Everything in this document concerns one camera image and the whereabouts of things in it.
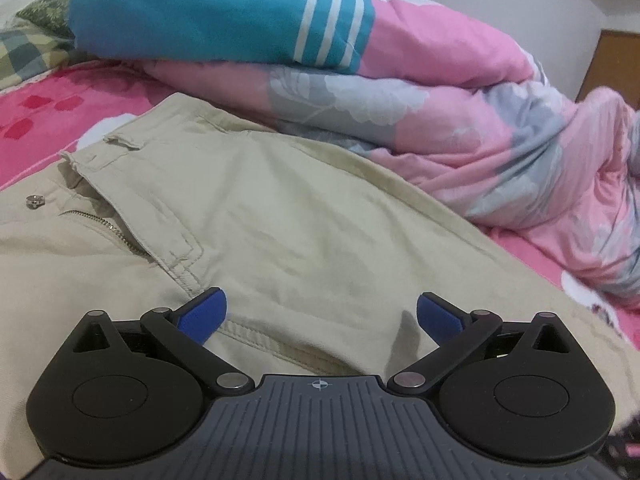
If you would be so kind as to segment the pink grey floral duvet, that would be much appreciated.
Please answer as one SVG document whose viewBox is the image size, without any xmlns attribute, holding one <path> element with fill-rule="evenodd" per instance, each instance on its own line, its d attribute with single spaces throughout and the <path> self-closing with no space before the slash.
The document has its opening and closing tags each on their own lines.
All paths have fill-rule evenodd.
<svg viewBox="0 0 640 480">
<path fill-rule="evenodd" d="M 639 304 L 639 115 L 615 91 L 556 90 L 510 36 L 425 0 L 373 0 L 372 70 L 145 61 L 176 90 L 396 172 Z"/>
</svg>

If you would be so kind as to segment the pink floral fleece bedsheet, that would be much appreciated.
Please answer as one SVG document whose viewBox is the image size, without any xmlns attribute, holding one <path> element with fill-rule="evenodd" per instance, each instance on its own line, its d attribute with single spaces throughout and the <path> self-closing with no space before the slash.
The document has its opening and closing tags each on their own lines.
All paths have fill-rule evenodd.
<svg viewBox="0 0 640 480">
<path fill-rule="evenodd" d="M 171 96 L 160 82 L 111 63 L 89 62 L 1 93 L 1 186 L 49 166 L 62 151 L 103 139 Z M 614 306 L 516 233 L 481 231 L 537 274 L 639 345 L 639 315 Z"/>
</svg>

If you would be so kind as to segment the blue pink striped pillow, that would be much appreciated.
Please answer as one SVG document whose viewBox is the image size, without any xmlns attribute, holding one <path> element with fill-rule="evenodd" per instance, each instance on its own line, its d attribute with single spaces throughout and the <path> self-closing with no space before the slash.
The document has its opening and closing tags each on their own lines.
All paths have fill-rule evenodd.
<svg viewBox="0 0 640 480">
<path fill-rule="evenodd" d="M 299 64 L 355 73 L 372 0 L 70 0 L 76 46 L 100 58 Z"/>
</svg>

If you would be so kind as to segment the brown wooden door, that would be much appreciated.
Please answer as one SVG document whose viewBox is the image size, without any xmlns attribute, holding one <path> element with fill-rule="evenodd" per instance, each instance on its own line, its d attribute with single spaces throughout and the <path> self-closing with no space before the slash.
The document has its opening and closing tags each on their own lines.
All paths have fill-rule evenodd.
<svg viewBox="0 0 640 480">
<path fill-rule="evenodd" d="M 577 101 L 599 87 L 619 93 L 634 110 L 639 108 L 640 35 L 603 29 Z"/>
</svg>

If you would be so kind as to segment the green plaid pillow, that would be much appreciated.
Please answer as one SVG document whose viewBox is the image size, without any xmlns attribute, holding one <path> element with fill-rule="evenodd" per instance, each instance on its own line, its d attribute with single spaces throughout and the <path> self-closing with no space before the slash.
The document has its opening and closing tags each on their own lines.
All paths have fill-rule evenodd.
<svg viewBox="0 0 640 480">
<path fill-rule="evenodd" d="M 70 0 L 34 0 L 1 29 L 1 90 L 86 62 L 68 27 Z"/>
</svg>

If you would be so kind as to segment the beige khaki trousers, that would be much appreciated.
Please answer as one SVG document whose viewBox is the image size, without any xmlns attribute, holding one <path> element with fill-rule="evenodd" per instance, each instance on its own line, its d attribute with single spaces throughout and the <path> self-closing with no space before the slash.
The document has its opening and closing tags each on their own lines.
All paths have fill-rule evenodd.
<svg viewBox="0 0 640 480">
<path fill-rule="evenodd" d="M 639 411 L 639 355 L 431 197 L 344 148 L 175 94 L 1 194 L 1 469 L 40 462 L 26 399 L 80 318 L 131 320 L 219 287 L 208 348 L 246 374 L 390 376 L 432 342 L 431 290 L 527 321 L 553 311 Z"/>
</svg>

